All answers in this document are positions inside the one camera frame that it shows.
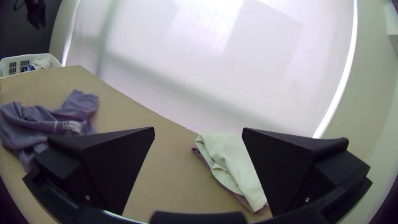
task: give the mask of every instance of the white wall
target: white wall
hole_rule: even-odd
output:
[[[358,38],[344,95],[323,137],[345,136],[371,166],[370,190],[342,221],[368,223],[398,171],[398,62],[386,33],[384,0],[358,1]]]
[[[61,63],[64,60],[64,54],[67,52],[68,43],[73,28],[74,12],[78,7],[80,0],[65,0],[59,6],[57,18],[54,22],[53,33],[51,36],[49,52],[53,54]]]

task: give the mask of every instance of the towel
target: towel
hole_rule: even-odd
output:
[[[267,204],[241,136],[210,131],[198,135],[195,143],[219,183],[233,193],[244,196],[254,212]]]
[[[68,96],[60,109],[52,111],[42,106],[23,107],[20,102],[0,105],[0,139],[30,172],[34,155],[47,149],[48,135],[95,133],[88,119],[97,106],[98,96],[78,90]]]

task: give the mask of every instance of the purple shirt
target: purple shirt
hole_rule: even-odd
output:
[[[23,107],[19,102],[3,104],[0,105],[0,139],[29,172],[34,166],[34,155],[47,148],[48,135],[95,133],[88,119],[97,107],[98,96],[78,90],[72,91],[60,109],[52,111],[42,106]]]

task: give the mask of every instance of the laundry basket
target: laundry basket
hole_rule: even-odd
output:
[[[20,73],[21,69],[23,69],[25,66],[31,65],[32,61],[35,59],[48,60],[49,68],[62,67],[61,63],[59,63],[59,61],[52,54],[25,54],[1,59],[0,77]]]

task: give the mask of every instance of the table surface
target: table surface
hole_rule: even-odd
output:
[[[0,79],[0,104],[61,106],[73,89],[99,96],[92,121],[99,133],[153,126],[155,140],[140,170],[123,216],[148,222],[156,210],[186,213],[241,211],[249,222],[272,217],[251,214],[223,190],[191,152],[195,133],[160,116],[102,82],[81,66],[33,71]],[[0,149],[0,175],[15,204],[31,224],[55,223],[22,181],[18,159]]]

